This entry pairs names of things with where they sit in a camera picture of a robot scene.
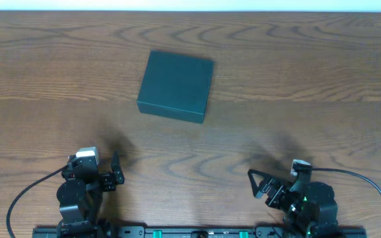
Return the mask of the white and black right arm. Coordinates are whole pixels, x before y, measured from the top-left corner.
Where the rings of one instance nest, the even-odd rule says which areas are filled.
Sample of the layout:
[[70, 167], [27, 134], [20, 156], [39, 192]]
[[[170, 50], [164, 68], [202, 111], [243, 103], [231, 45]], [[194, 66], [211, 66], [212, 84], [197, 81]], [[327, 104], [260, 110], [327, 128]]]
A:
[[312, 171], [310, 165], [295, 165], [292, 182], [254, 169], [247, 172], [254, 197], [265, 195], [268, 207], [284, 212], [281, 237], [340, 234], [334, 190], [323, 182], [312, 182]]

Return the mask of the dark green box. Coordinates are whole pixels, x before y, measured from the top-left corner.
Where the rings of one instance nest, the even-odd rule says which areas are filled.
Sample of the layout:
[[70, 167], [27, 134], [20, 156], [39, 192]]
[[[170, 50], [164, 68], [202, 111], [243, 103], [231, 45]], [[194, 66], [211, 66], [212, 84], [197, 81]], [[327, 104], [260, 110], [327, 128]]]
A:
[[152, 50], [137, 98], [138, 110], [203, 123], [213, 72], [211, 59]]

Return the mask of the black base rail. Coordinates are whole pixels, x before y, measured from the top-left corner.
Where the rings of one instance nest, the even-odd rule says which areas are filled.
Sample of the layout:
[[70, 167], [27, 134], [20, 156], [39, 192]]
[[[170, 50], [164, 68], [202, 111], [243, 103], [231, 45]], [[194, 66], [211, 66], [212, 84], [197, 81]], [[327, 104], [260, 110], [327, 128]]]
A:
[[[67, 229], [56, 227], [37, 227], [32, 231], [33, 238], [56, 237], [117, 237], [117, 238], [274, 238], [274, 237], [320, 237], [313, 233], [300, 235], [286, 231], [282, 227], [258, 226], [254, 228], [144, 228], [142, 226], [113, 227], [107, 231], [96, 231], [91, 234], [68, 235]], [[322, 237], [366, 238], [364, 229], [346, 228], [337, 235]]]

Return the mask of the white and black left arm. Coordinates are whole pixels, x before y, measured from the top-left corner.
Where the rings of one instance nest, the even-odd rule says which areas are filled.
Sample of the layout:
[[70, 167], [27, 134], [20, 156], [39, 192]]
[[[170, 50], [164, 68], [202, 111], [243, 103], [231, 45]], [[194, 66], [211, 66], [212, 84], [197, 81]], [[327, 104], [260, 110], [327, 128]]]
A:
[[96, 147], [81, 148], [68, 157], [62, 169], [65, 182], [56, 193], [62, 215], [56, 227], [57, 237], [118, 237], [118, 228], [99, 218], [103, 194], [125, 182], [118, 152], [112, 156], [109, 172], [100, 173], [98, 164]]

